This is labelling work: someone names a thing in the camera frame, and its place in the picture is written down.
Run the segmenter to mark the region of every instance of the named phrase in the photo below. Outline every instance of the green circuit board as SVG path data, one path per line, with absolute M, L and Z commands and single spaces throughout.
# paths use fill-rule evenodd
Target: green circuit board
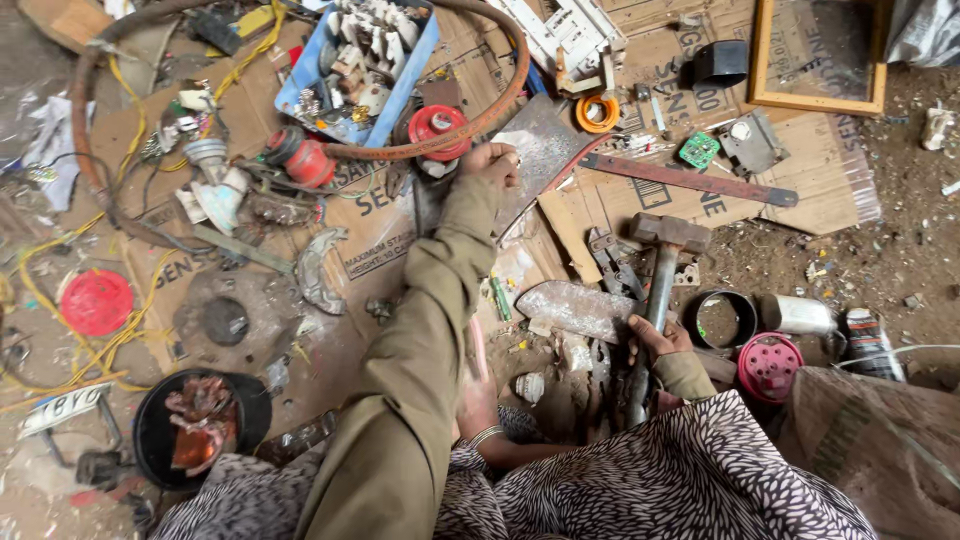
M 704 132 L 690 136 L 680 149 L 680 157 L 698 169 L 706 169 L 710 160 L 720 151 L 720 143 Z

